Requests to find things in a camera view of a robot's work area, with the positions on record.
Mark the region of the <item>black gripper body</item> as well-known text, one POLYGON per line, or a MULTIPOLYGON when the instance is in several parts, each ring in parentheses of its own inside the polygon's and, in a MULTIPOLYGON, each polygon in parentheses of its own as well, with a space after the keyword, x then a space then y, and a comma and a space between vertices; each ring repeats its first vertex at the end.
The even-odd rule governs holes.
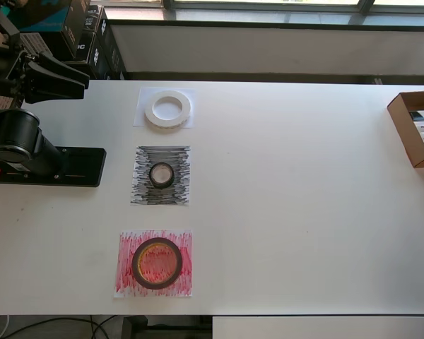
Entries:
POLYGON ((12 105, 21 105, 25 99, 25 72, 29 62, 27 52, 19 52, 7 60, 0 74, 0 96, 11 98, 12 105))

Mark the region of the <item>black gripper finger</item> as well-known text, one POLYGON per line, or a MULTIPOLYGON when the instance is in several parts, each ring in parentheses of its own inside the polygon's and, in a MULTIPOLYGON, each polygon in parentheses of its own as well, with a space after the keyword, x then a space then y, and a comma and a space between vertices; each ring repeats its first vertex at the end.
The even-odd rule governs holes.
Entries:
POLYGON ((67 78, 34 78, 28 81, 25 89, 25 101, 29 104, 83 98, 84 84, 67 78))
POLYGON ((88 74, 66 65, 46 52, 30 57, 30 83, 33 87, 60 85, 63 82, 80 83, 88 87, 89 81, 88 74))

